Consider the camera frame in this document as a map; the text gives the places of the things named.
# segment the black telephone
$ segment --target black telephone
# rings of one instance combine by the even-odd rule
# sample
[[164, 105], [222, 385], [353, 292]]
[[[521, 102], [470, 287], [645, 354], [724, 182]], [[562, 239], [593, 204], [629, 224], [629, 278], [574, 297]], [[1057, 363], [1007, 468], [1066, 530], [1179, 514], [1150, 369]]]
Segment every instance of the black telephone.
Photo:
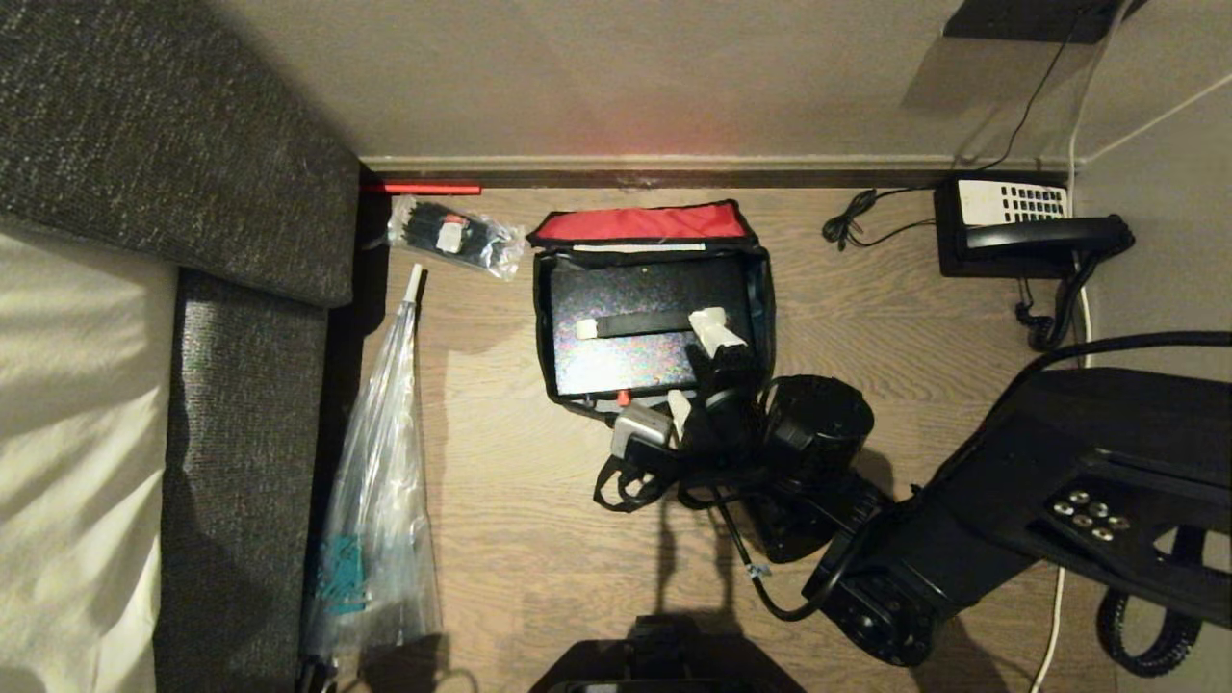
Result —
[[1133, 245], [1121, 217], [1072, 218], [1063, 186], [1007, 176], [955, 176], [933, 194], [944, 276], [1060, 279], [1055, 317], [1015, 308], [1037, 351], [1056, 349], [1095, 266]]

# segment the gray connector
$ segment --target gray connector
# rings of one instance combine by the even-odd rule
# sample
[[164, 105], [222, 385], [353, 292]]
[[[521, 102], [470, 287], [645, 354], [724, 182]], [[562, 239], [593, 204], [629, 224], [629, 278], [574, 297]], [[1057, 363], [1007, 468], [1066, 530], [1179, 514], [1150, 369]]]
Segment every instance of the gray connector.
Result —
[[612, 456], [623, 460], [625, 449], [632, 437], [667, 448], [669, 435], [671, 435], [671, 417], [641, 404], [630, 404], [616, 417], [616, 423], [612, 425]]

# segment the gray couch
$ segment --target gray couch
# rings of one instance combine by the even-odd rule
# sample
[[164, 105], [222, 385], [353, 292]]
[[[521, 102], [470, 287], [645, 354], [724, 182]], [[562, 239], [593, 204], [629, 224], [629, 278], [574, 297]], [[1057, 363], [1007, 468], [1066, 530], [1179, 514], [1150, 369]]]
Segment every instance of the gray couch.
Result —
[[0, 215], [182, 268], [161, 691], [286, 691], [359, 163], [188, 0], [0, 0]]

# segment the plastic bag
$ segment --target plastic bag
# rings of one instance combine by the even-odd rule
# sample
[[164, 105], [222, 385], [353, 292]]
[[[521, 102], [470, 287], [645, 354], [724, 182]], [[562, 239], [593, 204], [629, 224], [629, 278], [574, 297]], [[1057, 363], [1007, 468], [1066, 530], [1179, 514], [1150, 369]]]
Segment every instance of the plastic bag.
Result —
[[415, 265], [351, 414], [326, 511], [304, 652], [335, 668], [441, 628], [415, 408], [421, 282]]
[[456, 212], [414, 195], [393, 199], [386, 238], [391, 245], [428, 250], [455, 263], [478, 268], [505, 281], [514, 279], [526, 253], [521, 227], [490, 217]]

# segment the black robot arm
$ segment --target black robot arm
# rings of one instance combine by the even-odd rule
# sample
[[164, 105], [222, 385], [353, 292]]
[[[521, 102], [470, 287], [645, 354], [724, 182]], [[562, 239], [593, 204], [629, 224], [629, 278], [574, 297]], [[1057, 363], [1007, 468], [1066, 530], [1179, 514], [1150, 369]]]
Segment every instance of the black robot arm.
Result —
[[[860, 392], [787, 376], [758, 387], [744, 345], [699, 356], [692, 409], [628, 407], [595, 499], [633, 512], [675, 487], [717, 507], [766, 608], [784, 620], [824, 613], [870, 655], [928, 658], [935, 628], [1039, 560], [1109, 586], [1104, 649], [1140, 676], [1188, 654], [1201, 621], [1232, 625], [1232, 581], [1202, 565], [1209, 531], [1228, 533], [1232, 385], [1124, 369], [1045, 369], [1084, 354], [1228, 346], [1232, 333], [1156, 333], [1068, 346], [1032, 361], [983, 424], [912, 498], [894, 503], [851, 469], [873, 425]], [[671, 429], [681, 432], [671, 440]], [[604, 488], [616, 480], [617, 501]], [[827, 546], [803, 605], [775, 604], [727, 506], [740, 503], [772, 562]], [[1170, 550], [1161, 538], [1175, 530]], [[1120, 644], [1127, 596], [1168, 609], [1154, 646]]]
[[[855, 530], [867, 536], [821, 610], [869, 654], [920, 663], [939, 623], [1040, 559], [1110, 587], [1101, 644], [1138, 675], [1179, 663], [1201, 621], [1232, 621], [1230, 575], [1201, 560], [1205, 534], [1232, 524], [1232, 386], [1122, 369], [1039, 370], [928, 486]], [[1172, 550], [1158, 549], [1173, 530]], [[806, 598], [844, 544], [827, 552]], [[1168, 609], [1157, 649], [1169, 651], [1170, 666], [1120, 646], [1126, 594]]]

